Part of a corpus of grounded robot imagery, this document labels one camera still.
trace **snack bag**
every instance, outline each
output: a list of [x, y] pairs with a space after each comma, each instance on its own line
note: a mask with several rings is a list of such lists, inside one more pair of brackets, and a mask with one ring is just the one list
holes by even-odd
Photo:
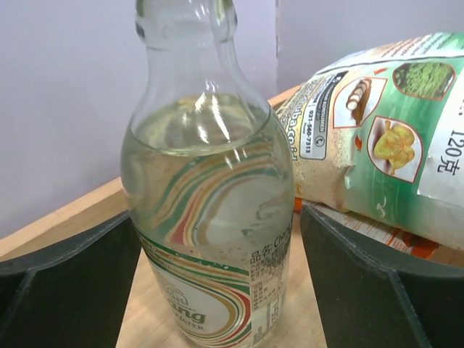
[[464, 34], [437, 33], [317, 72], [277, 112], [297, 196], [464, 248], [463, 68]]

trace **gray wall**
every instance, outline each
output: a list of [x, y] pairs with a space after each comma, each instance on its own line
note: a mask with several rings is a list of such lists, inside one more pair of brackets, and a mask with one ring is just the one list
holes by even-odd
[[463, 0], [280, 0], [278, 91], [344, 55], [443, 31], [464, 31]]
[[[276, 94], [276, 3], [235, 0], [243, 71]], [[146, 84], [135, 0], [0, 1], [0, 237], [118, 177]]]
[[[134, 2], [0, 1], [0, 237], [119, 175], [146, 83]], [[464, 31], [462, 0], [234, 2], [239, 62], [266, 97], [345, 54]]]

